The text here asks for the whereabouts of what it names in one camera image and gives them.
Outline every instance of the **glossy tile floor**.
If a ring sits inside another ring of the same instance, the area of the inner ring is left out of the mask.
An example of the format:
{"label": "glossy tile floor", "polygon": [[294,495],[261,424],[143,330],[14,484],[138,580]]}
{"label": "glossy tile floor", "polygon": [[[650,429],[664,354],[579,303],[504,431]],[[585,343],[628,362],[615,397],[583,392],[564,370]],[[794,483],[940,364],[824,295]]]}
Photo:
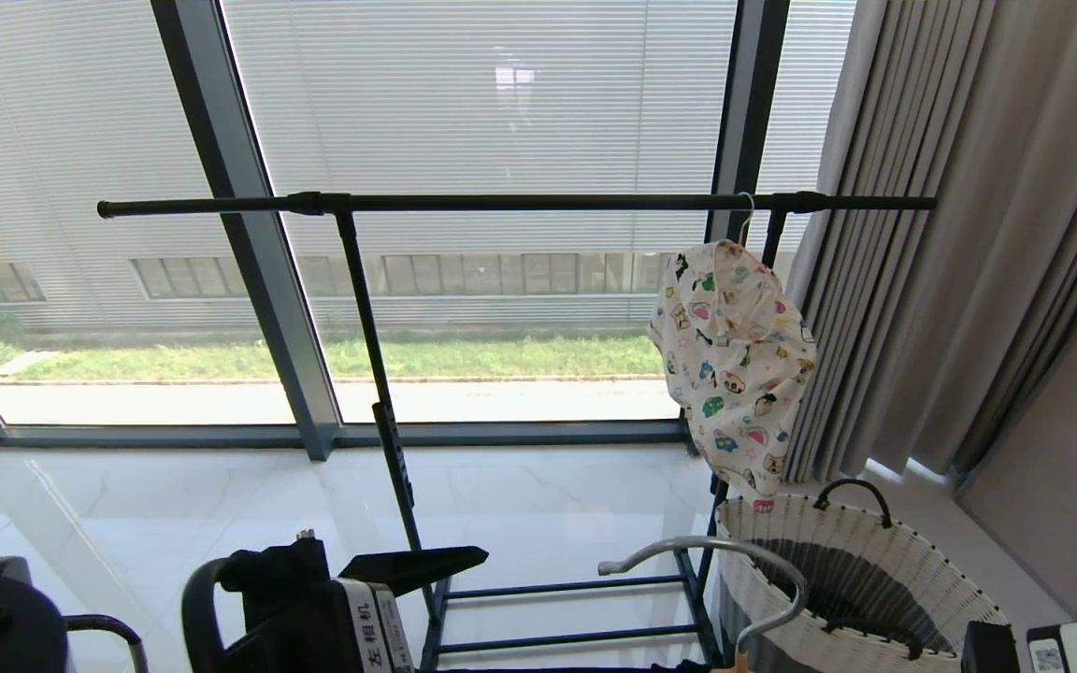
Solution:
{"label": "glossy tile floor", "polygon": [[[666,536],[702,533],[709,471],[676,446],[418,449],[409,454],[423,545],[475,544],[485,565],[458,589],[595,578],[596,563]],[[975,527],[939,478],[868,471],[897,516],[925,533],[1021,630],[1066,616]],[[796,491],[816,491],[803,486]],[[862,491],[842,502],[868,506]],[[27,559],[32,580],[65,614],[108,613],[145,640],[151,670],[187,670],[181,589],[197,565],[236,549],[292,542],[312,528],[330,567],[351,555],[404,549],[392,487],[377,450],[335,452],[311,464],[302,451],[0,450],[0,556]],[[674,572],[670,556],[634,572]],[[674,585],[659,591],[564,593],[460,602],[445,642],[687,622]],[[239,600],[216,594],[223,637],[242,633]],[[401,600],[415,656],[424,614]],[[129,670],[114,635],[72,634],[82,673]],[[647,665],[698,657],[691,637],[446,656],[456,668]]]}

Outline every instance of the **green lawn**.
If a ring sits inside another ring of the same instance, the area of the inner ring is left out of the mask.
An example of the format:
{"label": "green lawn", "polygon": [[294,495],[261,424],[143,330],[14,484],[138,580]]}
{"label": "green lawn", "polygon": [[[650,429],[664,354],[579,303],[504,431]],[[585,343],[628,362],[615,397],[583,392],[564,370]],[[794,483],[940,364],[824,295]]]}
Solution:
{"label": "green lawn", "polygon": [[[0,364],[14,357],[0,346]],[[363,340],[324,345],[338,378],[370,378]],[[518,336],[492,339],[384,341],[390,376],[653,375],[659,354],[645,336]],[[275,379],[272,357],[260,342],[184,343],[140,348],[66,348],[12,376],[64,379]]]}

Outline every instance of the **vertical rack pole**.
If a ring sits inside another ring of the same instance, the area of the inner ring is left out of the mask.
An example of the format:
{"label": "vertical rack pole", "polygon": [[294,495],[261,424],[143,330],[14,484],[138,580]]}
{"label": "vertical rack pole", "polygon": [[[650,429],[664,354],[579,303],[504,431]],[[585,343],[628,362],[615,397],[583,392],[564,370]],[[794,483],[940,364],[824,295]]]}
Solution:
{"label": "vertical rack pole", "polygon": [[[384,449],[386,466],[389,468],[389,478],[393,481],[393,494],[397,497],[397,511],[401,513],[401,522],[406,529],[406,539],[409,541],[410,550],[416,552],[422,550],[422,542],[418,535],[418,521],[415,519],[415,488],[410,486],[406,473],[406,451],[401,446],[397,421],[393,418],[389,375],[386,371],[384,356],[380,354],[376,320],[372,316],[372,294],[368,293],[364,264],[360,260],[360,246],[355,241],[355,216],[350,208],[339,209],[335,212],[335,222],[338,225],[338,237],[344,242],[347,271],[351,276],[351,293],[355,295],[355,310],[360,316],[360,328],[364,332],[364,346],[368,350],[372,380],[377,387],[377,402],[372,405],[372,416],[376,418],[377,431],[380,433],[380,446]],[[422,587],[422,597],[426,600],[426,611],[433,623],[437,619],[437,611],[431,585]]]}
{"label": "vertical rack pole", "polygon": [[[775,263],[775,252],[779,248],[779,239],[783,235],[783,225],[787,222],[787,210],[774,209],[770,212],[770,219],[767,222],[767,242],[764,244],[764,255],[761,255],[761,263],[770,267]],[[710,489],[713,493],[713,509],[709,513],[709,529],[707,529],[705,535],[714,536],[717,534],[717,507],[722,506],[722,503],[726,502],[726,496],[730,492],[730,486],[726,481],[722,481],[717,476],[713,476],[713,481],[710,483]],[[709,570],[713,563],[713,549],[701,549],[700,555],[700,570],[697,571],[697,597],[696,600],[704,600],[705,597],[705,580],[709,579]]]}

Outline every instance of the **basket handle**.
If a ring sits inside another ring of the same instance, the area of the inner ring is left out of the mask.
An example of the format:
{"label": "basket handle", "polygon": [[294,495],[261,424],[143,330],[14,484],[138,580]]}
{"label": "basket handle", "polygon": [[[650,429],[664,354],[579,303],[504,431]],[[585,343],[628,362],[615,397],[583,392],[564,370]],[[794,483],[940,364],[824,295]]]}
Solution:
{"label": "basket handle", "polygon": [[871,491],[876,501],[880,503],[883,527],[892,528],[892,510],[889,509],[889,502],[883,499],[883,493],[880,493],[880,490],[876,489],[876,485],[871,485],[870,481],[864,481],[862,478],[839,478],[839,480],[826,486],[825,489],[821,489],[821,494],[817,495],[817,502],[813,503],[812,507],[820,508],[821,511],[825,511],[829,508],[829,491],[833,491],[834,489],[837,489],[838,486],[842,485],[857,485],[864,487],[864,489],[867,489],[868,491]]}
{"label": "basket handle", "polygon": [[745,651],[745,648],[742,646],[744,646],[745,641],[752,637],[752,635],[761,634],[761,632],[772,630],[774,627],[782,627],[783,623],[795,619],[797,614],[805,612],[805,605],[809,602],[809,584],[808,580],[805,580],[805,575],[800,574],[800,571],[797,571],[795,565],[785,561],[781,556],[769,552],[769,550],[752,542],[737,542],[726,539],[726,537],[705,537],[703,535],[668,537],[667,541],[653,542],[653,544],[638,549],[637,552],[626,558],[626,561],[598,563],[598,575],[615,575],[617,572],[632,570],[638,563],[646,561],[647,558],[654,555],[670,552],[675,549],[693,549],[693,547],[709,547],[709,549],[727,550],[727,552],[739,552],[759,558],[761,561],[770,563],[775,570],[782,571],[792,580],[792,584],[796,585],[796,597],[792,600],[792,605],[787,605],[787,609],[763,621],[749,623],[739,633],[737,650],[740,654]]}
{"label": "basket handle", "polygon": [[884,639],[901,642],[906,646],[909,646],[909,661],[920,659],[920,655],[925,650],[925,645],[920,641],[920,635],[890,621],[842,617],[826,621],[824,629],[821,630],[825,631],[826,634],[831,634],[834,629],[854,629],[863,631],[865,634],[881,635]]}

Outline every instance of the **curtain fold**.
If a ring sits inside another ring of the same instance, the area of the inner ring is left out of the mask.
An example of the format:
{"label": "curtain fold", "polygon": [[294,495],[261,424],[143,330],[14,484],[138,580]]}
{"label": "curtain fold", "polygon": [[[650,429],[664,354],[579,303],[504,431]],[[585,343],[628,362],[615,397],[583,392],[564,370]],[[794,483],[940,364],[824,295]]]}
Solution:
{"label": "curtain fold", "polygon": [[813,216],[786,474],[971,467],[1077,318],[1077,3],[864,0],[819,187],[939,208]]}

